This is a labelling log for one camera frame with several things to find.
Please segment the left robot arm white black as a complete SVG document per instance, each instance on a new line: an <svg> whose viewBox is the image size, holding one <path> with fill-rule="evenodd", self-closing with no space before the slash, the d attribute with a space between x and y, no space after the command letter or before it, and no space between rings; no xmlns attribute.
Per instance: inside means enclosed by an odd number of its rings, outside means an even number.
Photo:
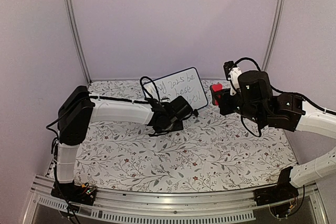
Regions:
<svg viewBox="0 0 336 224"><path fill-rule="evenodd" d="M178 96L161 102L155 98L131 100L93 94L85 86L78 86L58 111L56 181L57 190L67 200L78 195L73 185L77 150L85 140L90 123L129 122L150 126L153 136L183 129L183 122L198 116L187 100Z"/></svg>

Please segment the blue-framed whiteboard with writing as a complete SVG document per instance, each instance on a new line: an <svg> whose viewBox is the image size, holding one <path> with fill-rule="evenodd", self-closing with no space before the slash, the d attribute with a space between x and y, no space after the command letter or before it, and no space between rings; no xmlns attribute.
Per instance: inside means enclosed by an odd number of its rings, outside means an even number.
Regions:
<svg viewBox="0 0 336 224"><path fill-rule="evenodd" d="M193 109L200 110L208 106L208 99L195 67L147 81L143 84L145 98L153 96L161 101L173 101L183 96Z"/></svg>

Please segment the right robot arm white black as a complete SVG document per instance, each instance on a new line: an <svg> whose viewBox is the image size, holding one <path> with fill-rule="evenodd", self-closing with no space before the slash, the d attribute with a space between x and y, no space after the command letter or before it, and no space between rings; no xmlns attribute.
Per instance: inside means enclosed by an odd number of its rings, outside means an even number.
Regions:
<svg viewBox="0 0 336 224"><path fill-rule="evenodd" d="M240 72L234 68L228 75L229 88L210 86L212 103L221 115L236 113L241 121L256 124L255 137L266 127L291 133L335 139L335 112L316 105L303 94L285 92L272 86L268 73L259 70ZM276 201L299 188L335 173L335 147L303 164L281 170L277 185L271 190Z"/></svg>

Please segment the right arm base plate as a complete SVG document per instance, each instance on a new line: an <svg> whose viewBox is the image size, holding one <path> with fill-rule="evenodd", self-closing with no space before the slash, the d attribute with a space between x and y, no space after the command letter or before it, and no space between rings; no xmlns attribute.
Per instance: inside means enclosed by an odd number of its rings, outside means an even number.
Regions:
<svg viewBox="0 0 336 224"><path fill-rule="evenodd" d="M273 204L299 196L298 188L295 188L290 183L255 189L253 194L257 206Z"/></svg>

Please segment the red whiteboard eraser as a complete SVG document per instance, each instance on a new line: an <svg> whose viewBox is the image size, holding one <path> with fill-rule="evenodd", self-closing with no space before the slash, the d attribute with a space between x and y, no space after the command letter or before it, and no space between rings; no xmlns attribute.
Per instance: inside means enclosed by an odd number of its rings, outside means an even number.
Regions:
<svg viewBox="0 0 336 224"><path fill-rule="evenodd" d="M221 83L212 84L209 87L212 96L212 105L218 106L218 99L220 98L223 85Z"/></svg>

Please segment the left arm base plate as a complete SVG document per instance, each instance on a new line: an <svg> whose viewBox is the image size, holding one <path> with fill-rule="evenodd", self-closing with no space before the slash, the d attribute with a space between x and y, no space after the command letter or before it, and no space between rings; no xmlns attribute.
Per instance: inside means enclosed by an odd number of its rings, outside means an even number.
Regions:
<svg viewBox="0 0 336 224"><path fill-rule="evenodd" d="M93 206L97 194L97 187L88 183L76 185L74 182L60 184L55 182L51 195L55 198Z"/></svg>

